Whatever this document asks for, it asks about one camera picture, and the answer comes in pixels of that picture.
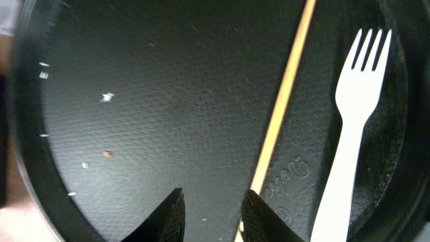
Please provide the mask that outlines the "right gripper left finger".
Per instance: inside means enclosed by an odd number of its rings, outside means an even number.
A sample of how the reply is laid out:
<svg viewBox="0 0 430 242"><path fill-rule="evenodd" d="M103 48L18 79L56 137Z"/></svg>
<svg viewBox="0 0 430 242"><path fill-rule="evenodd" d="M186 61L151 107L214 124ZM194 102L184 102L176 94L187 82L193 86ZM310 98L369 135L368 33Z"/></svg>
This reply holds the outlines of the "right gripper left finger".
<svg viewBox="0 0 430 242"><path fill-rule="evenodd" d="M184 235L184 194L175 188L122 242L183 242Z"/></svg>

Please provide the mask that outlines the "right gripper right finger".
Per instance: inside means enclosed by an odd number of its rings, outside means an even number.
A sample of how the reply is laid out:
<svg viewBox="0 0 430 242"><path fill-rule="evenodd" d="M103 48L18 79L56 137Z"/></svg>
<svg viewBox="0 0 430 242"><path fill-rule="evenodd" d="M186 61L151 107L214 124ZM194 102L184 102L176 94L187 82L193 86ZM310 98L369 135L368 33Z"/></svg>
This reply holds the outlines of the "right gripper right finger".
<svg viewBox="0 0 430 242"><path fill-rule="evenodd" d="M241 206L244 242L304 242L253 190L247 190Z"/></svg>

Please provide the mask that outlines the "wooden chopstick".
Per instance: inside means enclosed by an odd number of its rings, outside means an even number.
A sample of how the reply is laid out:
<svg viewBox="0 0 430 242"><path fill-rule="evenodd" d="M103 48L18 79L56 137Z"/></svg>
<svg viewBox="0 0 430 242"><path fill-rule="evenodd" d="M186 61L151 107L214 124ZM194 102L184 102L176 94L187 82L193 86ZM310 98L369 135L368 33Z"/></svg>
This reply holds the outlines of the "wooden chopstick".
<svg viewBox="0 0 430 242"><path fill-rule="evenodd" d="M257 194L260 194L263 188L271 157L273 155L277 138L283 124L292 88L294 86L294 80L300 64L302 51L306 42L308 29L312 21L315 5L316 0L306 0L300 18L300 23L298 24L298 29L296 31L290 55L288 57L287 65L282 77L282 82L279 86L273 112L267 127L265 139L261 147L261 152L259 154L258 162L250 185L250 190L256 192Z"/></svg>

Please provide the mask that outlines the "white plastic fork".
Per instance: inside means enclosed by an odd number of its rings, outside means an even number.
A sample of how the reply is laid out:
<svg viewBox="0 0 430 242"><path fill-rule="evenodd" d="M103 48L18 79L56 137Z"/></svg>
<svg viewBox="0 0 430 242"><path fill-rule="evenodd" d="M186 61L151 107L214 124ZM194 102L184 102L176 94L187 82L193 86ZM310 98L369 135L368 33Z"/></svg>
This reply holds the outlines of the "white plastic fork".
<svg viewBox="0 0 430 242"><path fill-rule="evenodd" d="M359 49L361 35L360 30L345 59L335 92L342 129L313 224L311 242L347 240L363 128L378 105L392 30L388 30L379 58L376 54L382 31L378 31L374 43L370 44L370 30Z"/></svg>

